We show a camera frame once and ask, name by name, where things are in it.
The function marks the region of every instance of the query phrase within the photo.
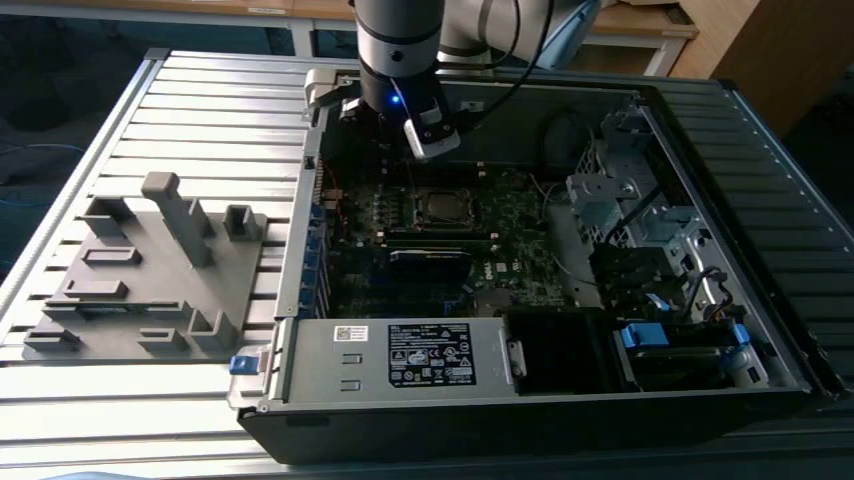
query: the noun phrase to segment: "warning label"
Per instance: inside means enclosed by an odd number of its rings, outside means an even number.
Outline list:
[[[388,325],[388,382],[395,388],[476,385],[468,324]]]

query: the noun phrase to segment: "wire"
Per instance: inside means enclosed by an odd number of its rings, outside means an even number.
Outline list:
[[[7,205],[9,207],[21,207],[21,208],[31,208],[31,207],[47,207],[48,205],[52,205],[53,202],[47,202],[47,203],[19,203],[19,202],[11,202],[8,200],[0,200],[0,205]]]
[[[476,64],[476,63],[462,63],[462,62],[440,62],[439,68],[446,70],[492,70],[500,67],[507,59],[516,53],[516,46],[519,45],[519,36],[522,34],[522,7],[519,6],[519,0],[512,0],[512,8],[516,13],[516,26],[512,33],[512,42],[510,43],[510,48],[504,52],[502,58],[499,58],[495,62]]]
[[[17,145],[12,142],[7,142],[5,140],[3,140],[3,143],[8,143],[9,145]],[[59,143],[33,143],[31,145],[17,145],[7,150],[3,150],[0,152],[0,155],[5,155],[7,153],[12,153],[12,152],[17,152],[20,150],[25,150],[28,148],[61,148],[65,150],[73,150],[75,152],[79,153],[85,153],[85,150],[81,149],[80,147],[75,147],[73,145],[65,145],[65,144],[59,144]]]
[[[551,192],[555,189],[555,187],[560,185],[559,183],[555,183],[551,187],[548,187],[548,190],[546,190],[546,198],[543,198],[543,208],[539,212],[539,218],[540,219],[546,219],[546,205],[548,205],[548,202],[562,202],[563,200],[567,199],[567,197],[570,196],[570,192],[567,191],[566,196],[562,199],[551,199]]]
[[[652,200],[655,200],[655,197],[658,197],[659,193],[662,193],[662,187],[660,185],[656,185],[655,188],[650,190],[650,193],[646,194],[646,197],[643,197],[643,199],[638,202],[635,208],[631,209],[631,212],[628,212],[622,220],[616,222],[616,225],[614,225],[611,230],[608,230],[608,233],[604,236],[604,240],[602,240],[603,244],[607,245],[611,242],[611,238],[614,238],[616,232],[619,232],[626,227],[626,225],[631,223],[635,217],[640,215],[640,213],[646,210],[646,207],[648,207],[650,203],[652,203]]]
[[[536,188],[536,191],[539,192],[539,194],[543,197],[547,197],[546,192],[543,191],[543,187],[539,186],[539,182],[536,181],[536,177],[534,176],[532,173],[528,173],[528,176],[531,177],[531,182],[534,182],[534,188]]]
[[[543,46],[546,45],[546,38],[548,37],[548,27],[551,26],[551,17],[554,16],[554,13],[555,13],[555,0],[548,0],[547,8],[548,8],[548,13],[546,14],[546,19],[543,20],[543,29],[539,34],[539,40],[536,41],[536,53],[534,54],[534,58],[528,63],[528,68],[524,70],[524,73],[522,73],[522,76],[516,80],[516,83],[512,85],[512,87],[510,87],[510,90],[504,92],[504,95],[502,95],[502,97],[492,103],[492,105],[490,105],[488,108],[483,112],[480,112],[480,115],[478,117],[478,123],[482,123],[486,117],[488,117],[490,114],[495,112],[495,110],[498,110],[498,108],[507,102],[507,100],[510,100],[510,97],[515,95],[515,93],[522,88],[522,85],[524,84],[526,80],[531,76],[531,72],[534,72],[534,67],[536,67],[536,62],[539,61],[539,57],[543,54]]]
[[[703,320],[715,320],[716,315],[730,306],[732,305],[732,293],[723,286],[723,280],[718,281],[718,290],[723,292],[723,300],[715,307],[715,309],[708,312],[708,315],[703,318]]]
[[[699,275],[691,281],[691,284],[688,286],[688,293],[684,296],[684,310],[679,314],[679,318],[682,318],[682,320],[687,320],[688,316],[691,315],[691,306],[694,305],[694,300],[696,300],[696,293],[699,292],[699,287],[703,284],[703,280],[706,279],[706,277],[710,277],[714,273],[718,272],[720,272],[720,269],[714,265],[710,265],[703,269],[702,272],[699,272]]]
[[[576,281],[586,283],[587,285],[592,285],[594,287],[598,287],[599,284],[596,282],[591,282],[590,280],[584,280],[582,277],[579,277],[578,275],[575,275],[568,268],[566,268],[563,266],[563,264],[560,263],[560,260],[558,260],[558,256],[552,253],[551,254],[551,259],[555,261],[555,265],[558,265],[558,268],[563,271],[563,273],[566,273],[570,277],[572,277]]]

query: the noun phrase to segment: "black cable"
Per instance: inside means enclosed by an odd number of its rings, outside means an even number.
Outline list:
[[[646,194],[646,197],[643,197],[640,202],[638,202],[638,205],[635,205],[635,208],[631,209],[631,212],[628,212],[628,214],[622,218],[622,220],[616,222],[616,225],[614,225],[614,228],[608,230],[608,233],[604,236],[604,240],[602,240],[602,243],[604,245],[608,244],[608,242],[611,241],[611,238],[614,238],[614,235],[616,235],[616,232],[619,232],[620,229],[623,229],[626,225],[631,223],[635,217],[640,215],[640,213],[643,213],[643,211],[646,210],[646,207],[650,206],[650,203],[652,203],[652,200],[655,200],[655,197],[658,197],[659,193],[662,193],[662,187],[660,185],[656,185],[655,188],[650,191],[650,193]]]
[[[446,70],[492,70],[500,67],[507,59],[516,53],[516,46],[519,45],[519,36],[522,34],[522,7],[519,6],[519,0],[512,0],[512,7],[516,12],[516,27],[512,33],[512,42],[510,43],[510,49],[504,52],[502,58],[492,63],[484,63],[478,65],[476,63],[462,62],[439,62],[439,68]]]
[[[708,312],[708,315],[706,315],[704,320],[714,320],[718,313],[720,313],[724,308],[732,305],[732,293],[723,286],[723,280],[718,281],[718,290],[723,292],[723,300],[720,300],[720,303],[714,308],[714,310]]]
[[[522,85],[524,85],[524,81],[531,76],[531,72],[534,72],[534,67],[536,67],[536,62],[539,61],[539,57],[543,54],[546,38],[548,37],[548,27],[551,26],[551,17],[555,13],[555,0],[548,0],[547,8],[548,8],[548,13],[546,14],[546,19],[543,20],[543,30],[539,34],[539,40],[536,41],[536,53],[534,55],[534,58],[531,59],[531,63],[528,63],[528,68],[524,70],[524,73],[516,80],[516,83],[512,85],[512,87],[510,87],[510,90],[504,92],[504,95],[502,95],[502,97],[492,103],[492,105],[490,105],[488,108],[483,112],[480,112],[478,116],[478,123],[483,122],[486,117],[488,117],[490,114],[495,110],[498,110],[498,107],[500,107],[507,102],[507,100],[510,100],[510,97],[515,95],[516,91],[522,88]]]
[[[682,318],[683,320],[686,320],[691,315],[691,307],[694,305],[694,300],[696,300],[696,293],[699,292],[699,287],[703,284],[703,280],[718,272],[720,272],[720,269],[714,265],[710,265],[703,269],[702,272],[699,272],[699,275],[691,281],[691,284],[688,286],[688,293],[684,296],[684,310],[679,314],[679,318]]]

